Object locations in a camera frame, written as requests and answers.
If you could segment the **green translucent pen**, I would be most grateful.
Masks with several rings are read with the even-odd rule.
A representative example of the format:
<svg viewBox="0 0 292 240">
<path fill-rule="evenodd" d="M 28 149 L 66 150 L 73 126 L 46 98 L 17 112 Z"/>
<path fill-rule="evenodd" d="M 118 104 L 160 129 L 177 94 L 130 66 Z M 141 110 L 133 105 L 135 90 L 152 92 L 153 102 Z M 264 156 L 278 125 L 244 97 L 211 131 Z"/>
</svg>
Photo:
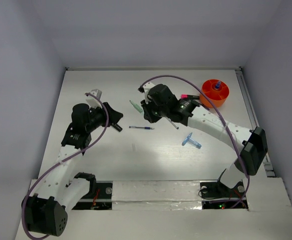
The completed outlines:
<svg viewBox="0 0 292 240">
<path fill-rule="evenodd" d="M 140 113 L 142 114 L 143 113 L 143 108 L 141 106 L 139 106 L 138 104 L 136 104 L 135 102 L 133 101 L 129 101 L 131 103 L 131 105 Z"/>
</svg>

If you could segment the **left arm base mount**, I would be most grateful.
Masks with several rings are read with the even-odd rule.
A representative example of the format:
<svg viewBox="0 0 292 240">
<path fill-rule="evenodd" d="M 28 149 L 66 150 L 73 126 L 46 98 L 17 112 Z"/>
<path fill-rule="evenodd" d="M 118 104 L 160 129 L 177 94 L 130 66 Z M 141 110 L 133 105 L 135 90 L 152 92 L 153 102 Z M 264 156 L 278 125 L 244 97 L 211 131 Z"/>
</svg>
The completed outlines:
<svg viewBox="0 0 292 240">
<path fill-rule="evenodd" d="M 113 182 L 97 182 L 95 193 L 83 196 L 73 210 L 112 210 Z"/>
</svg>

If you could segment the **light blue translucent pen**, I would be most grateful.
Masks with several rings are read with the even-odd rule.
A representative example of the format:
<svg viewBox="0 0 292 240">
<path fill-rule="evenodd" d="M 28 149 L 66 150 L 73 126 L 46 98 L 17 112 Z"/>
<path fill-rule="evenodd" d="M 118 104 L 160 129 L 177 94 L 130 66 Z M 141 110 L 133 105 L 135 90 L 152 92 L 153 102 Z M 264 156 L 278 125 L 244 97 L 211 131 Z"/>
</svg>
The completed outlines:
<svg viewBox="0 0 292 240">
<path fill-rule="evenodd" d="M 195 141 L 194 139 L 192 139 L 192 132 L 182 141 L 181 145 L 185 146 L 187 143 L 193 145 L 194 147 L 200 149 L 202 147 L 202 145 L 200 143 L 198 143 L 197 141 Z"/>
</svg>

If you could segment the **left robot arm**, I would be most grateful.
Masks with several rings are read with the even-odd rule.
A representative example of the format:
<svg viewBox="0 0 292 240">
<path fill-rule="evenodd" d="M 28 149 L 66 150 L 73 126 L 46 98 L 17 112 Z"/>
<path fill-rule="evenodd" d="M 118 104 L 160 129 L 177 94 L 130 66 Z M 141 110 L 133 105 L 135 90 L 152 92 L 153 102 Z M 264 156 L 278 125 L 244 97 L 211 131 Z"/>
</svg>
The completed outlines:
<svg viewBox="0 0 292 240">
<path fill-rule="evenodd" d="M 22 201 L 22 226 L 26 235 L 31 233 L 60 236 L 66 227 L 69 212 L 82 197 L 93 197 L 96 177 L 91 173 L 76 172 L 76 165 L 86 150 L 94 145 L 91 133 L 99 127 L 122 128 L 118 122 L 123 114 L 115 111 L 107 102 L 96 101 L 95 106 L 86 103 L 72 108 L 71 123 L 61 142 L 58 158 L 32 185 Z"/>
</svg>

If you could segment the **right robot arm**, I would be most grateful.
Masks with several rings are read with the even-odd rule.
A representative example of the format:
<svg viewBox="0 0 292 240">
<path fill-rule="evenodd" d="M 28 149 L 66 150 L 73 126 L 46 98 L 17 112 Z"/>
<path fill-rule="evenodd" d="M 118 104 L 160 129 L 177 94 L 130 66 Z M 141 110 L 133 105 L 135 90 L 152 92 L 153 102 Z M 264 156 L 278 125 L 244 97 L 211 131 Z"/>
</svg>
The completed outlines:
<svg viewBox="0 0 292 240">
<path fill-rule="evenodd" d="M 221 173 L 216 183 L 216 191 L 219 195 L 229 195 L 245 176 L 257 174 L 268 152 L 266 133 L 263 128 L 256 127 L 251 130 L 221 120 L 194 100 L 177 99 L 164 84 L 154 85 L 149 82 L 140 87 L 139 91 L 145 95 L 141 106 L 144 118 L 150 123 L 168 118 L 174 123 L 207 133 L 234 150 L 238 150 L 240 158 Z"/>
</svg>

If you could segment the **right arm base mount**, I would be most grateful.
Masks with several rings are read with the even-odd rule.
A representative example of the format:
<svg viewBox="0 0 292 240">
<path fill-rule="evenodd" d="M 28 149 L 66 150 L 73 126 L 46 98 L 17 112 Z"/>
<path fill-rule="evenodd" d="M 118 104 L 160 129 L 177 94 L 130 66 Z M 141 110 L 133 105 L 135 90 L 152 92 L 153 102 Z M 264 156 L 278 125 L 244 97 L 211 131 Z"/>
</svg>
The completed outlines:
<svg viewBox="0 0 292 240">
<path fill-rule="evenodd" d="M 243 181 L 228 188 L 219 181 L 200 182 L 198 196 L 202 199 L 204 210 L 248 209 Z"/>
</svg>

